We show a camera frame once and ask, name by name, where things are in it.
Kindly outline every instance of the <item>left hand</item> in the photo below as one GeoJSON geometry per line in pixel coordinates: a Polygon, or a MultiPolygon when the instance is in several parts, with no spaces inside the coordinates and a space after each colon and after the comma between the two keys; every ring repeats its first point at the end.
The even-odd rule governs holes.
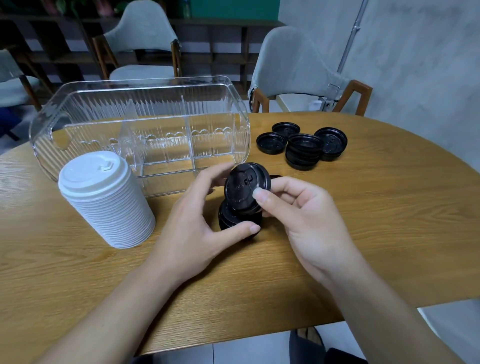
{"type": "Polygon", "coordinates": [[[174,204],[153,247],[148,260],[174,272],[178,284],[199,274],[229,246],[260,231],[254,222],[244,221],[213,232],[203,217],[205,197],[212,187],[223,185],[232,167],[233,163],[217,164],[198,174],[174,204]]]}

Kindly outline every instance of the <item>tile floor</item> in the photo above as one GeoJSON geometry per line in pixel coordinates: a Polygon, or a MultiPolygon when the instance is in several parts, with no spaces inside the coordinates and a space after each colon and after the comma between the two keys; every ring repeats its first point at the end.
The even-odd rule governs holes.
{"type": "MultiPolygon", "coordinates": [[[[22,122],[12,129],[20,141],[4,135],[0,154],[28,141],[28,128],[36,115],[33,106],[15,111],[22,122]]],[[[276,101],[270,101],[270,112],[281,112],[276,101]]],[[[434,332],[467,364],[480,363],[480,300],[466,300],[419,309],[434,332]]],[[[316,327],[327,349],[337,348],[364,358],[345,321],[316,327]]],[[[289,332],[278,332],[251,338],[201,345],[154,354],[155,364],[289,364],[289,332]]]]}

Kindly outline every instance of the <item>fingernail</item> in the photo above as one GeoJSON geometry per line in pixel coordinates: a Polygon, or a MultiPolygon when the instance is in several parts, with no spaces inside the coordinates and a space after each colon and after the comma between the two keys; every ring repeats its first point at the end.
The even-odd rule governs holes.
{"type": "Polygon", "coordinates": [[[268,197],[268,191],[263,188],[257,187],[253,190],[252,196],[257,202],[262,203],[268,197]]]}
{"type": "Polygon", "coordinates": [[[257,224],[250,226],[250,232],[252,234],[256,234],[259,231],[260,231],[260,226],[258,226],[257,224]]]}

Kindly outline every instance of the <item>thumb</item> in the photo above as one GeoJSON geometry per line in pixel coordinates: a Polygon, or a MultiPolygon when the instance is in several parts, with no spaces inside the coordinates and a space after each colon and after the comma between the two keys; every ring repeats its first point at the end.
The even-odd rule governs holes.
{"type": "Polygon", "coordinates": [[[238,243],[240,240],[248,238],[250,235],[260,231],[260,226],[252,221],[242,221],[240,224],[231,228],[214,232],[213,244],[218,247],[218,253],[227,249],[229,246],[238,243]]]}
{"type": "Polygon", "coordinates": [[[253,191],[253,198],[264,211],[275,216],[282,224],[291,228],[292,222],[297,220],[299,209],[283,201],[280,197],[257,187],[253,191]]]}

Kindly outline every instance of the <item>forearm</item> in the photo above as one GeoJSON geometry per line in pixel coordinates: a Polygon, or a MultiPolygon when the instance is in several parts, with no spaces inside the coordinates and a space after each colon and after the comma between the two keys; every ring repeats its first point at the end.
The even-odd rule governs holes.
{"type": "Polygon", "coordinates": [[[146,262],[38,361],[42,363],[124,363],[148,326],[178,287],[174,272],[146,262]]]}
{"type": "Polygon", "coordinates": [[[462,363],[363,259],[324,283],[369,363],[462,363]]]}

